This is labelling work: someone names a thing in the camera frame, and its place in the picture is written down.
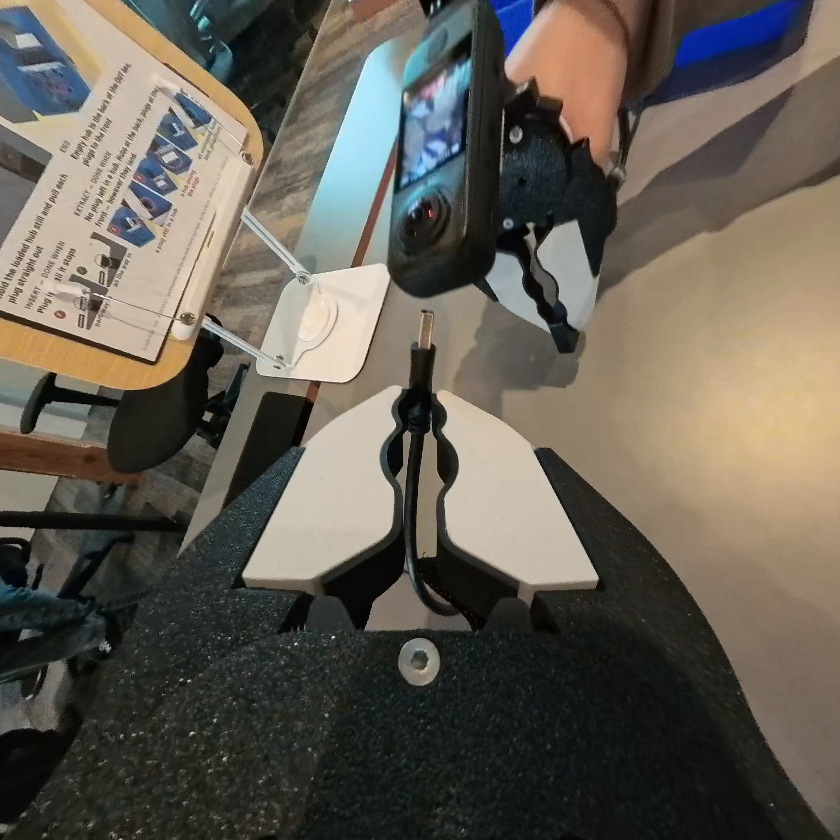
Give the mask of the clear acrylic sign stand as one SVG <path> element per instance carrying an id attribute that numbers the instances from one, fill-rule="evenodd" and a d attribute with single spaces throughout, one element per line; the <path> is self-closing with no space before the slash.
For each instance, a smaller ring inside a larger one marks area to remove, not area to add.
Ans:
<path id="1" fill-rule="evenodd" d="M 176 100 L 179 89 L 209 111 L 213 117 L 209 143 L 227 155 L 203 214 L 203 238 L 195 238 L 178 268 L 170 259 L 159 270 L 162 279 L 153 276 L 150 290 L 154 299 L 163 295 L 163 280 L 174 283 L 162 313 L 145 299 L 129 298 L 127 291 L 115 297 L 106 297 L 103 289 L 90 293 L 92 301 L 100 300 L 94 313 L 105 321 L 107 336 L 148 334 L 152 347 L 161 351 L 155 361 L 122 355 L 110 344 L 89 346 L 62 339 L 67 348 L 50 350 L 45 366 L 85 382 L 136 391 L 167 382 L 180 372 L 199 329 L 206 328 L 256 358 L 262 375 L 349 382 L 361 371 L 371 346 L 390 284 L 387 269 L 383 264 L 355 265 L 318 273 L 301 263 L 258 220 L 249 206 L 265 156 L 256 119 L 235 94 L 215 80 L 206 79 L 208 97 L 194 85 L 197 77 L 196 72 L 176 78 L 170 66 L 149 77 L 145 86 L 150 104 L 142 107 L 135 129 L 126 122 L 109 123 L 113 102 L 119 104 L 119 116 L 127 111 L 125 102 L 140 103 L 138 98 L 117 91 L 108 92 L 102 104 L 89 103 L 80 115 L 58 117 L 57 127 L 43 119 L 47 132 L 43 145 L 54 154 L 53 162 L 73 165 L 75 178 L 85 177 L 89 191 L 94 185 L 113 189 L 117 177 L 129 167 L 129 153 L 140 150 L 140 139 L 150 130 L 144 127 L 151 123 L 148 111 L 157 108 L 162 114 L 164 98 L 173 113 L 187 121 L 187 112 Z M 217 279 L 241 227 L 251 231 L 292 274 L 278 298 L 269 296 L 272 313 L 259 348 L 214 326 L 207 316 Z"/>

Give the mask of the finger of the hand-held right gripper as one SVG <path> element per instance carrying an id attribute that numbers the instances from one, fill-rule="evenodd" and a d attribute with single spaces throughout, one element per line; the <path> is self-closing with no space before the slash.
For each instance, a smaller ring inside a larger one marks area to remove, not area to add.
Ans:
<path id="1" fill-rule="evenodd" d="M 497 247 L 493 267 L 486 275 L 491 296 L 510 314 L 532 325 L 554 325 L 559 284 L 540 259 L 524 246 L 525 259 L 514 250 Z"/>
<path id="2" fill-rule="evenodd" d="M 590 265 L 578 221 L 552 227 L 534 242 L 528 297 L 560 354 L 577 349 L 592 318 L 599 279 Z"/>

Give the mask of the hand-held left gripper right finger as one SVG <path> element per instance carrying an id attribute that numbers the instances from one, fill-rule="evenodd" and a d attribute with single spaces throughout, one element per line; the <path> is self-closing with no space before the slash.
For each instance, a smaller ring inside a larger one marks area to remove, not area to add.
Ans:
<path id="1" fill-rule="evenodd" d="M 433 399 L 442 488 L 435 505 L 435 570 L 472 624 L 497 604 L 592 592 L 600 577 L 544 460 L 518 431 L 452 392 Z"/>

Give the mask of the black office chair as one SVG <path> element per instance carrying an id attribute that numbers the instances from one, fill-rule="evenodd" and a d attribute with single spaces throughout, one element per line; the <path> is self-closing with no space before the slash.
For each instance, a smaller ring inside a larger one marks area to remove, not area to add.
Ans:
<path id="1" fill-rule="evenodd" d="M 19 431 L 34 432 L 40 415 L 51 403 L 112 407 L 107 452 L 111 467 L 122 474 L 162 465 L 194 436 L 217 449 L 249 371 L 248 364 L 240 364 L 227 387 L 210 395 L 208 373 L 223 355 L 221 339 L 203 329 L 177 376 L 151 388 L 125 391 L 119 399 L 59 386 L 56 373 L 47 373 L 24 406 Z"/>

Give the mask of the person's right forearm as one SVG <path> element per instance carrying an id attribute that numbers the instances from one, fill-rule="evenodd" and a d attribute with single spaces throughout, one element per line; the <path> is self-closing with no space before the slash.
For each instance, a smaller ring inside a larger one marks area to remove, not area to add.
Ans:
<path id="1" fill-rule="evenodd" d="M 602 2 L 614 6 L 626 28 L 624 103 L 647 98 L 661 102 L 750 79 L 801 48 L 807 32 L 806 29 L 796 37 L 787 36 L 778 46 L 748 49 L 678 70 L 675 68 L 677 44 L 693 25 L 720 23 L 755 12 L 763 2 L 778 1 Z"/>

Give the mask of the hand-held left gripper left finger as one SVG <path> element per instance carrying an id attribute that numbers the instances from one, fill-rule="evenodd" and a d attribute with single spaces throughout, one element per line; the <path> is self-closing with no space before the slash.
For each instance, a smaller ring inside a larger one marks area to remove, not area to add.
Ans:
<path id="1" fill-rule="evenodd" d="M 353 624 L 403 572 L 403 422 L 392 385 L 304 445 L 242 573 L 250 588 L 338 598 Z"/>

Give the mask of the blue plastic bin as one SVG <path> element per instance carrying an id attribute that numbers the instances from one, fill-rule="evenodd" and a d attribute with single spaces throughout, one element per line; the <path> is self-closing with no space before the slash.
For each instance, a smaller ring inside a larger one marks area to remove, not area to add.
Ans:
<path id="1" fill-rule="evenodd" d="M 534 2 L 491 1 L 509 56 L 532 21 Z M 682 36 L 675 53 L 675 68 L 683 70 L 703 62 L 733 56 L 748 49 L 779 46 L 787 36 L 805 31 L 812 2 L 763 2 L 755 12 L 720 23 L 693 25 Z"/>

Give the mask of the person's right hand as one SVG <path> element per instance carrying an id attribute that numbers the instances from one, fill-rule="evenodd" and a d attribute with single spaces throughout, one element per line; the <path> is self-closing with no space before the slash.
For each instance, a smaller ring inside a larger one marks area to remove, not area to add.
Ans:
<path id="1" fill-rule="evenodd" d="M 562 102 L 571 140 L 588 140 L 603 169 L 612 159 L 627 46 L 626 28 L 611 3 L 552 1 L 536 13 L 506 62 L 511 81 L 534 79 L 540 95 Z"/>

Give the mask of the black metal bar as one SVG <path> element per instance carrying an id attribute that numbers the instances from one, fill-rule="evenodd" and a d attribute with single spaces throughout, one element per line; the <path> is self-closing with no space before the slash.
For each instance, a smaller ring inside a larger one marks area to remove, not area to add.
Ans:
<path id="1" fill-rule="evenodd" d="M 185 533 L 187 526 L 159 514 L 2 511 L 1 527 L 67 531 L 130 531 Z"/>

